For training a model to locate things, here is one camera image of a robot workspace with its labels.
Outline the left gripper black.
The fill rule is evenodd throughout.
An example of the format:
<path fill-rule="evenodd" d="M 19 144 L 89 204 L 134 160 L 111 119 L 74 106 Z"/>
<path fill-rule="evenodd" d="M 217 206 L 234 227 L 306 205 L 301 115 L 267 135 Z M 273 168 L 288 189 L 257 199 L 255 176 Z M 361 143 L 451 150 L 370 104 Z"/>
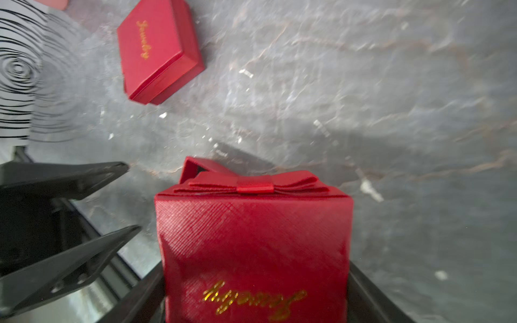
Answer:
<path fill-rule="evenodd" d="M 121 161 L 99 164 L 1 165 L 1 194 L 82 200 L 129 171 Z M 128 226 L 83 242 L 74 212 L 42 197 L 1 198 L 1 316 L 46 305 L 93 283 L 141 231 Z"/>

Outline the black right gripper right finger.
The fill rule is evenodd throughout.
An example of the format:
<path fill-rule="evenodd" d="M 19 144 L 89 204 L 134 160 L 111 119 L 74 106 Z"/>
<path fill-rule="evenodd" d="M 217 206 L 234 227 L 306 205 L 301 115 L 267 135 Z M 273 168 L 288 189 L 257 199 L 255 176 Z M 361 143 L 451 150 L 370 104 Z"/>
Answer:
<path fill-rule="evenodd" d="M 359 323 L 415 323 L 353 262 L 347 283 L 347 319 Z"/>

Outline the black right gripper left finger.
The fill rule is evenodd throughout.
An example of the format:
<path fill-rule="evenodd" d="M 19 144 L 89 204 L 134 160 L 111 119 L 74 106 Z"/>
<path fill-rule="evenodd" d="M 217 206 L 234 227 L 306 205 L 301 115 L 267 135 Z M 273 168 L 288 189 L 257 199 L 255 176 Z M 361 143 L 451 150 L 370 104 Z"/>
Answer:
<path fill-rule="evenodd" d="M 165 322 L 165 281 L 159 262 L 99 323 Z"/>

